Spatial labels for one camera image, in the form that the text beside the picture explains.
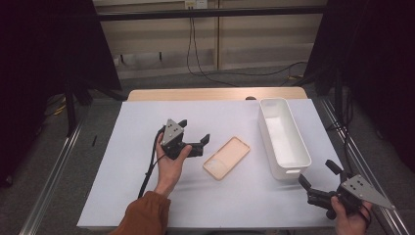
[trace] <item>white plastic container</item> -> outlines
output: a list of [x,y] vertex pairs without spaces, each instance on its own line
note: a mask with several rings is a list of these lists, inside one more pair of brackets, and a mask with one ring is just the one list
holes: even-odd
[[311,165],[311,158],[287,101],[261,100],[258,122],[274,178],[299,178]]

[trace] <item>white rectangular bin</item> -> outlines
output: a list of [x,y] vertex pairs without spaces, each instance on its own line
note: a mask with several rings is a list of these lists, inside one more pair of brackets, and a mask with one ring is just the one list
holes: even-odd
[[261,100],[258,122],[274,178],[299,178],[311,165],[311,158],[287,101],[283,98]]

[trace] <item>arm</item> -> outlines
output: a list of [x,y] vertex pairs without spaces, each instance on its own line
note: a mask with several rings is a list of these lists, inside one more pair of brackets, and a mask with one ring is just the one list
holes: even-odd
[[[332,197],[332,207],[336,212],[336,232],[338,235],[360,235],[366,233],[366,221],[359,214],[346,215],[346,209],[339,202],[338,197]],[[369,211],[372,208],[372,204],[363,202],[363,206],[367,208],[360,209],[363,216],[369,217]]]
[[111,233],[118,234],[164,234],[168,223],[170,200],[168,195],[178,182],[182,166],[192,150],[186,146],[176,160],[164,154],[161,148],[162,134],[157,140],[156,153],[159,166],[158,184],[153,192],[146,192],[144,197],[132,202],[119,227]]

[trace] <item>gray carpet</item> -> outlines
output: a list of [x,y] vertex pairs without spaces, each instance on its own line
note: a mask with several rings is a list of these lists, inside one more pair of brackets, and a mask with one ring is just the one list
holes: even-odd
[[[291,69],[291,74],[302,74],[304,65]],[[244,73],[269,73],[280,68],[233,70],[232,72]],[[265,76],[247,76],[240,74],[212,74],[210,79],[217,79],[232,83],[237,86],[285,86],[293,84],[295,80],[287,80],[288,72]],[[176,74],[159,77],[139,79],[127,79],[122,81],[123,93],[128,94],[133,89],[150,88],[188,88],[188,87],[228,87],[224,83],[213,82],[202,76],[191,74]],[[304,86],[307,95],[313,98],[315,107],[322,118],[323,124],[329,126],[329,121],[317,97],[313,84]],[[78,136],[65,170],[60,178],[53,198],[43,216],[37,234],[99,234],[86,229],[76,227],[88,192],[92,186],[96,172],[102,157],[104,156],[108,140],[119,112],[121,102],[91,91],[95,97],[90,107],[86,122]],[[23,227],[33,203],[46,182],[52,170],[57,156],[66,141],[67,134],[66,114],[50,116],[43,124],[42,131],[32,145],[25,161],[14,175],[14,185],[11,188],[0,189],[0,234],[18,234]],[[393,146],[386,140],[382,140],[376,133],[376,128],[370,118],[365,115],[358,104],[354,105],[354,118],[349,127],[350,136],[365,157],[371,169],[377,175],[378,180],[392,203],[396,205],[406,226],[410,231],[415,231],[415,175],[398,158]],[[346,165],[343,142],[336,131],[328,131],[338,155]],[[379,211],[380,222],[388,234],[392,234],[388,224],[382,219]],[[258,234],[263,231],[252,232],[170,232],[169,234]],[[295,234],[335,234],[334,229],[299,230]],[[386,234],[378,219],[373,217],[368,234]]]

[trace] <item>electrical outlet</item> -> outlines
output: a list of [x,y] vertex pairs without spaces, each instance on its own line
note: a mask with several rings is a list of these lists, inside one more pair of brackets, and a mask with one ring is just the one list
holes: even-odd
[[196,0],[186,0],[184,1],[184,9],[197,9],[196,8]]
[[207,9],[208,0],[196,0],[196,9]]

